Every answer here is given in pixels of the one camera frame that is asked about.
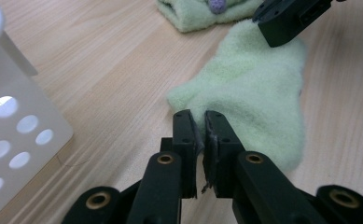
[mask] fuzzy sock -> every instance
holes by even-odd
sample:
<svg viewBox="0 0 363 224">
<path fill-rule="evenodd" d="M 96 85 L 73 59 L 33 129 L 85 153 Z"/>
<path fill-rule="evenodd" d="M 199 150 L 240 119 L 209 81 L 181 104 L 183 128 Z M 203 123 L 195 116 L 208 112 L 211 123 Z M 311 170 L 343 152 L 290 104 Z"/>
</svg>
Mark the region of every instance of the fuzzy sock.
<svg viewBox="0 0 363 224">
<path fill-rule="evenodd" d="M 251 18 L 261 3 L 262 0 L 157 0 L 158 10 L 182 33 Z"/>
<path fill-rule="evenodd" d="M 298 39 L 273 49 L 255 23 L 242 21 L 200 73 L 167 99 L 175 112 L 190 109 L 202 133 L 206 110 L 224 114 L 246 150 L 266 154 L 287 172 L 299 164 L 304 146 L 305 55 Z"/>
</svg>

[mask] wood grain surface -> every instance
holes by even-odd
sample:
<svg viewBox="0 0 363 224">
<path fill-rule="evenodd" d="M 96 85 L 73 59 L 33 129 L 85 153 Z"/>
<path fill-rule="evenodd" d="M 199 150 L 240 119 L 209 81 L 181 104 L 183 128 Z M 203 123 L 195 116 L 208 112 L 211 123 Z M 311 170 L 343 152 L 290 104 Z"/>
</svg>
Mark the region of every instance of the wood grain surface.
<svg viewBox="0 0 363 224">
<path fill-rule="evenodd" d="M 0 0 L 7 33 L 74 137 L 2 210 L 0 223 L 60 223 L 84 191 L 139 180 L 172 136 L 165 95 L 194 77 L 232 24 L 182 35 L 154 0 Z M 300 34 L 308 47 L 301 107 L 306 147 L 291 181 L 312 194 L 363 194 L 363 1 L 333 1 Z M 198 170 L 199 187 L 203 184 Z M 182 223 L 236 223 L 231 200 L 183 201 Z"/>
</svg>

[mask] white plastic basket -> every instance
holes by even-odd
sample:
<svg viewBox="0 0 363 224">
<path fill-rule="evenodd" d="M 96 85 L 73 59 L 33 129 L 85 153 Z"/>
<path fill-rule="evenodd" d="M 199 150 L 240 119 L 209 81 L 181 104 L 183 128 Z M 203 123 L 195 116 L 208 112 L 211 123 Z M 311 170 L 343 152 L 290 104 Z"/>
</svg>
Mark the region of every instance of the white plastic basket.
<svg viewBox="0 0 363 224">
<path fill-rule="evenodd" d="M 31 80 L 35 74 L 4 32 L 0 10 L 0 210 L 73 134 Z"/>
</svg>

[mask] brass bolt hole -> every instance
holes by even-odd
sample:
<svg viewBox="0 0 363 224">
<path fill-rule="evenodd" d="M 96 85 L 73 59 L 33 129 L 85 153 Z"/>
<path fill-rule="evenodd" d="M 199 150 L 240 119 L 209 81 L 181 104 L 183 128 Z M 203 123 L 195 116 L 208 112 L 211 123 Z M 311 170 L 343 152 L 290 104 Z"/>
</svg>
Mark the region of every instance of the brass bolt hole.
<svg viewBox="0 0 363 224">
<path fill-rule="evenodd" d="M 246 157 L 246 159 L 252 163 L 263 163 L 263 159 L 259 155 L 256 155 L 256 154 L 248 155 Z"/>
<path fill-rule="evenodd" d="M 101 191 L 92 194 L 86 201 L 86 206 L 91 210 L 96 210 L 108 205 L 111 195 L 108 192 Z"/>
<path fill-rule="evenodd" d="M 329 193 L 329 197 L 334 201 L 335 203 L 347 207 L 347 208 L 358 208 L 359 207 L 359 201 L 358 199 L 353 196 L 352 194 L 348 193 L 347 191 L 340 190 L 340 189 L 333 189 Z"/>
<path fill-rule="evenodd" d="M 175 159 L 171 155 L 163 155 L 158 157 L 158 163 L 165 165 L 172 163 L 174 160 Z"/>
</svg>

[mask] light green sock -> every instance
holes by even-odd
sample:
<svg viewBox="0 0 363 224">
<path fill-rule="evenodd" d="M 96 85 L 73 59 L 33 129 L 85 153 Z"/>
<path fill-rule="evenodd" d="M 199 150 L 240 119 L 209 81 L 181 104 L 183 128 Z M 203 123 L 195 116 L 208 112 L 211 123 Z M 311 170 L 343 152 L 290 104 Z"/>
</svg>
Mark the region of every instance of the light green sock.
<svg viewBox="0 0 363 224">
<path fill-rule="evenodd" d="M 157 0 L 158 10 L 182 33 L 251 18 L 261 3 L 262 0 L 230 0 L 227 10 L 216 15 L 207 0 Z"/>
<path fill-rule="evenodd" d="M 255 23 L 239 22 L 201 72 L 168 93 L 168 102 L 175 112 L 190 109 L 201 130 L 206 110 L 224 114 L 246 150 L 262 152 L 290 171 L 304 146 L 305 54 L 298 39 L 273 49 Z"/>
</svg>

